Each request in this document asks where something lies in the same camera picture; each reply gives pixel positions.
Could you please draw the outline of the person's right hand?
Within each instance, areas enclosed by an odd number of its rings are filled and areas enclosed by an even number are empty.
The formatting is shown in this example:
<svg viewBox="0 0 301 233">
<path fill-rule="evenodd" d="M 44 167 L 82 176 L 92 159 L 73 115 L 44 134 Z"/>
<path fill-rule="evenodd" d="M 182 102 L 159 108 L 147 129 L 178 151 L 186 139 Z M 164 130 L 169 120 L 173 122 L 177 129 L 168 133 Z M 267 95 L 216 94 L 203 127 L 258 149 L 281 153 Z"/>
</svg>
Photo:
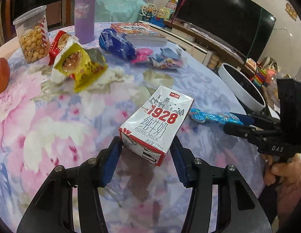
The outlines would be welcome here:
<svg viewBox="0 0 301 233">
<path fill-rule="evenodd" d="M 296 154 L 289 163 L 276 163 L 272 156 L 261 154 L 266 162 L 264 183 L 268 186 L 281 179 L 278 188 L 277 209 L 279 215 L 290 215 L 301 198 L 301 154 Z"/>
</svg>

